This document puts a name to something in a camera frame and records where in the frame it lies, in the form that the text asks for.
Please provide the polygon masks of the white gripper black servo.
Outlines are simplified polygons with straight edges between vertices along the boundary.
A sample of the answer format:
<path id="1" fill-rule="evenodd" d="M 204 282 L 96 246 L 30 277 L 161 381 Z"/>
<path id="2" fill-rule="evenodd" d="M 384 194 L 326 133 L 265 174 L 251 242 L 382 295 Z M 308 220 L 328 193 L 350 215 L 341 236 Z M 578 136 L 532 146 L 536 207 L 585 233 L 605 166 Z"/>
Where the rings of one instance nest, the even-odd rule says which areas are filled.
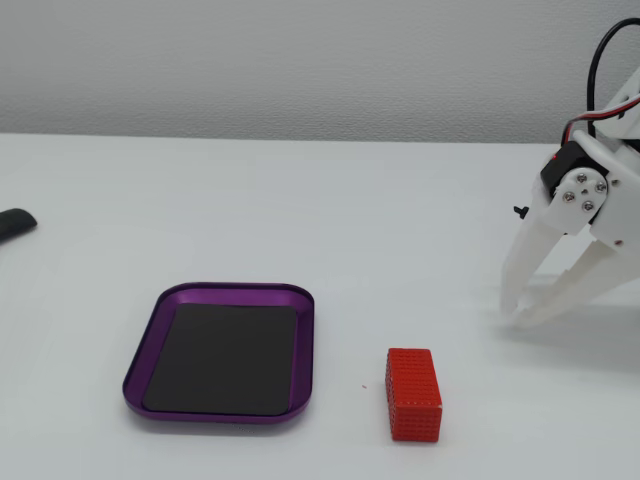
<path id="1" fill-rule="evenodd" d="M 524 310 L 519 300 L 540 265 L 566 235 L 588 229 L 594 238 L 542 299 Z M 639 152 L 615 151 L 578 132 L 533 183 L 532 203 L 502 269 L 501 311 L 519 326 L 549 321 L 620 285 L 639 272 Z"/>

